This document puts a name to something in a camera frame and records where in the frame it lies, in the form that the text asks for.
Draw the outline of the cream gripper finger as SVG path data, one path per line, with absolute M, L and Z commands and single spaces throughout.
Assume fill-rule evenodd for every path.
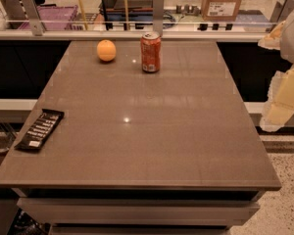
M 279 23 L 269 34 L 258 41 L 258 46 L 269 50 L 279 50 L 284 25 L 285 22 Z
M 286 72 L 277 71 L 271 79 L 260 127 L 276 132 L 294 115 L 294 65 Z

